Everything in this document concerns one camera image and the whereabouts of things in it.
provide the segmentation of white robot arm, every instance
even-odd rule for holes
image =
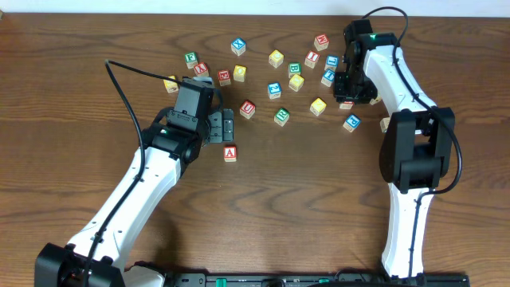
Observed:
[[[378,46],[367,51],[363,64],[363,71],[372,80],[382,97],[388,114],[410,110],[411,112],[424,112],[426,108],[420,105],[410,95],[407,87],[397,73],[393,64],[393,45]],[[420,98],[430,107],[436,104],[426,96],[417,81],[414,79],[402,55],[402,49],[397,48],[398,65],[413,90],[420,95]],[[410,246],[414,226],[415,207],[418,196],[429,191],[429,188],[409,189],[407,194],[393,184],[390,188],[390,226],[386,248],[382,253],[382,265],[391,277],[406,278],[409,272]],[[416,277],[423,273],[422,244],[425,235],[425,222],[427,210],[429,209],[432,195],[422,200],[421,211],[419,212],[418,226],[416,231],[416,242],[414,246],[412,275]]]
[[[430,109],[437,109],[451,126],[453,113],[449,108],[437,108],[422,91],[392,33],[372,33],[370,22],[362,19],[353,21],[344,37],[347,71],[335,75],[337,101],[364,104],[380,96],[391,116],[379,155],[382,176],[390,189],[390,224],[382,266],[390,278],[416,277],[423,273],[422,244],[433,197],[430,192],[448,170],[451,148],[445,127]],[[430,141],[415,146],[414,137],[421,134],[430,136]]]
[[[74,252],[87,256],[96,232],[133,182],[140,166],[140,149],[106,203],[92,220],[68,244],[75,246]],[[180,159],[172,159],[170,153],[155,147],[145,150],[146,163],[140,180],[108,224],[93,259],[112,259],[112,265],[124,270],[129,252],[143,226],[163,196],[177,183],[181,176]]]

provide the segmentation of wooden toy block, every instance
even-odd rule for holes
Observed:
[[[188,69],[192,69],[196,65],[198,65],[198,58],[195,52],[189,52],[184,54],[184,60],[186,61],[186,65]]]
[[[294,75],[288,82],[288,86],[294,91],[299,91],[301,87],[303,87],[304,78],[300,75]]]
[[[343,102],[343,103],[340,103],[340,108],[341,109],[351,109],[353,105],[354,105],[354,102]]]
[[[326,109],[326,103],[320,98],[314,100],[312,105],[310,106],[310,112],[313,112],[314,115],[319,116]]]
[[[205,63],[200,63],[193,67],[194,73],[197,75],[197,77],[208,77],[209,76],[209,69],[207,68]]]
[[[334,80],[335,72],[331,71],[330,69],[327,69],[326,72],[324,72],[324,75],[322,76],[322,80],[320,82],[328,87],[331,87]]]
[[[379,124],[381,125],[381,132],[386,133],[388,127],[390,126],[390,118],[387,117],[382,119]]]
[[[284,63],[284,54],[280,53],[278,50],[274,50],[271,55],[269,55],[269,64],[273,67],[278,68],[281,64]]]
[[[378,102],[380,102],[382,99],[382,97],[378,94],[377,97],[375,99],[372,99],[370,100],[370,104],[371,105],[374,105],[374,104],[377,104]]]
[[[230,45],[230,48],[232,48],[233,53],[235,53],[238,56],[241,56],[246,51],[246,42],[244,42],[241,38],[237,38],[233,40],[232,45]]]
[[[329,39],[326,37],[326,34],[319,35],[316,37],[313,45],[316,47],[317,51],[322,51],[328,47]]]
[[[221,70],[218,71],[218,79],[220,81],[220,85],[230,85],[230,73],[229,70]]]
[[[359,126],[359,123],[361,123],[361,120],[357,116],[350,115],[343,123],[343,127],[349,132],[353,132]]]
[[[340,59],[337,56],[327,56],[326,57],[326,66],[324,67],[324,71],[330,69],[335,72],[338,67]]]
[[[244,116],[249,120],[255,114],[255,104],[247,100],[239,108],[239,112],[241,113],[241,116]]]
[[[169,78],[176,80],[175,76],[169,76]],[[163,80],[163,83],[165,83],[165,88],[167,88],[168,93],[177,92],[179,90],[179,86],[173,81]]]
[[[268,94],[269,99],[276,99],[281,96],[281,86],[280,83],[272,83],[268,85]]]
[[[310,51],[304,59],[304,64],[313,69],[316,67],[317,62],[319,61],[319,57],[320,56],[318,53]]]
[[[237,149],[236,147],[224,147],[223,148],[223,159],[227,163],[237,161]]]
[[[246,78],[246,67],[236,65],[233,67],[233,79],[235,81],[245,81]]]
[[[290,118],[290,113],[286,109],[281,108],[274,116],[274,122],[283,127],[287,123],[288,118]]]
[[[290,63],[288,64],[288,78],[290,79],[294,75],[301,74],[301,64],[300,63]]]

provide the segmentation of green connector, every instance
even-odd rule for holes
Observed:
[[[226,279],[216,279],[216,287],[226,287]]]

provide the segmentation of green block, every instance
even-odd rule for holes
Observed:
[[[288,71],[290,73],[301,73],[301,64],[300,63],[288,64]]]
[[[196,61],[197,54],[195,52],[189,52],[187,54],[184,54],[184,59],[186,60],[186,63],[189,63],[191,61]]]
[[[216,279],[216,287],[226,287],[226,279]]]
[[[277,119],[278,120],[281,120],[281,121],[285,121],[287,120],[287,118],[290,116],[290,114],[288,113],[288,111],[284,108],[281,108],[278,112],[277,112]]]

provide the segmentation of alphabet block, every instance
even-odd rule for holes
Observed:
[[[237,149],[236,147],[224,147],[223,148],[223,159],[227,163],[237,161]]]
[[[230,85],[230,73],[229,70],[221,70],[218,71],[218,80],[220,81],[220,85]]]
[[[200,63],[193,67],[194,73],[197,75],[197,77],[208,77],[209,76],[209,69],[207,68],[205,63]]]
[[[318,53],[310,51],[304,59],[304,64],[313,69],[316,67],[317,62],[319,61],[319,57],[320,56]]]
[[[271,55],[269,55],[269,64],[273,67],[278,68],[281,64],[284,63],[284,54],[280,53],[278,50],[274,50]]]
[[[319,35],[316,37],[313,45],[316,47],[317,51],[322,51],[328,47],[329,39],[326,37],[326,34]]]
[[[331,71],[335,72],[336,67],[338,67],[340,59],[337,56],[327,56],[326,57],[326,66],[324,67],[324,70],[330,69]]]
[[[288,86],[294,91],[299,91],[301,87],[303,87],[304,78],[300,75],[294,75],[288,82]]]
[[[269,99],[276,99],[281,96],[281,86],[280,83],[272,83],[268,85],[268,94]]]
[[[238,56],[241,56],[246,51],[246,42],[243,41],[241,38],[237,38],[233,40],[232,45],[230,45],[230,48],[232,48],[233,53],[235,53]]]
[[[169,78],[176,80],[175,76],[169,76]],[[179,90],[179,86],[173,81],[163,80],[163,83],[165,83],[165,88],[167,89],[168,93],[177,92]]]
[[[319,116],[326,109],[326,103],[320,98],[314,100],[312,105],[310,106],[310,112],[313,112],[314,115]]]
[[[241,113],[241,116],[244,116],[249,120],[255,114],[255,104],[247,100],[239,108],[239,112]]]
[[[340,108],[341,109],[351,109],[353,105],[354,105],[354,102],[343,102],[343,103],[340,103]]]
[[[381,125],[381,132],[386,133],[388,127],[390,126],[390,118],[387,117],[382,119],[379,124]]]
[[[370,104],[371,105],[374,105],[374,104],[377,104],[378,102],[380,102],[382,99],[382,97],[378,94],[377,97],[375,99],[372,99],[370,100]]]
[[[284,109],[281,108],[278,110],[277,114],[274,116],[274,122],[279,124],[281,127],[285,126],[288,119],[290,118],[290,113]]]
[[[343,123],[343,127],[349,132],[353,132],[359,126],[359,123],[361,123],[361,120],[357,116],[350,115]]]
[[[192,69],[198,64],[198,57],[195,52],[189,52],[184,54],[184,60],[186,61],[186,65],[188,69]]]
[[[301,64],[300,63],[290,63],[288,64],[288,78],[290,79],[294,75],[301,74]]]
[[[321,83],[325,84],[328,87],[331,87],[333,84],[333,81],[335,80],[335,72],[331,71],[330,69],[327,69],[324,75],[322,76]]]
[[[233,79],[235,81],[242,81],[244,82],[246,78],[246,67],[241,65],[236,65],[233,68]]]

